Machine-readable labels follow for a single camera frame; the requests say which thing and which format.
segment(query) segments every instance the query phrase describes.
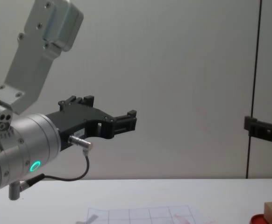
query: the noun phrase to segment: grid paper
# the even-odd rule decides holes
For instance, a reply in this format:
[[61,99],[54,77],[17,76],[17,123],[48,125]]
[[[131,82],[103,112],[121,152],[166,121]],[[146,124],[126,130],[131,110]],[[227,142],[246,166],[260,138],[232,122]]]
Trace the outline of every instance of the grid paper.
[[86,224],[196,224],[188,205],[126,210],[89,209]]

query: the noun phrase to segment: black metal frame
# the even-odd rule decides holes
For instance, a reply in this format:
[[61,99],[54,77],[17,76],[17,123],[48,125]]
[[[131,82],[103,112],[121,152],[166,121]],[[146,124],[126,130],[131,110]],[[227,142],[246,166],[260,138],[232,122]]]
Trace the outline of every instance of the black metal frame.
[[130,111],[127,115],[112,117],[109,114],[93,107],[94,96],[77,98],[72,96],[67,100],[59,101],[59,111],[47,115],[47,117],[59,129],[61,138],[61,150],[71,147],[68,143],[71,135],[81,130],[82,139],[99,137],[112,139],[116,134],[134,131],[136,127],[136,111]]
[[272,124],[258,121],[252,117],[245,117],[244,129],[249,131],[250,137],[272,142]]

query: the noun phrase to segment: white table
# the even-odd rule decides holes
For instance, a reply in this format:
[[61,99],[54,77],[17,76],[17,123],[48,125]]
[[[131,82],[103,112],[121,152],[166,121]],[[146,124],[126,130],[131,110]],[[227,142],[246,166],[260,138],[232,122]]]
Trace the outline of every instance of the white table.
[[272,201],[270,180],[44,181],[8,199],[0,190],[0,224],[76,224],[89,207],[124,209],[190,205],[202,224],[249,224]]

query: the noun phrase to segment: silver connector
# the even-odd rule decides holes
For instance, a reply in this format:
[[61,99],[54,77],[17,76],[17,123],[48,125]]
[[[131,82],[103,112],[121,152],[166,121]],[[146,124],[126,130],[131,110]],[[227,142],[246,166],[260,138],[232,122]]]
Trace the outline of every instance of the silver connector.
[[86,140],[83,140],[83,139],[78,138],[78,137],[73,136],[73,135],[71,135],[69,137],[68,142],[73,144],[73,145],[80,146],[80,147],[86,149],[87,151],[90,151],[93,148],[93,143],[88,142]]
[[21,192],[27,190],[28,188],[30,188],[30,186],[27,184],[26,181],[24,181],[24,182],[22,182],[22,183],[20,184],[20,190],[21,190]]

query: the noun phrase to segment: red object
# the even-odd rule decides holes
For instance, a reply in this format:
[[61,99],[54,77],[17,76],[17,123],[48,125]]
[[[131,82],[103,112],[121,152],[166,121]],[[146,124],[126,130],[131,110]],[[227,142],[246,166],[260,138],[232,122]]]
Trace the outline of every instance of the red object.
[[263,214],[256,215],[251,218],[250,224],[268,224]]

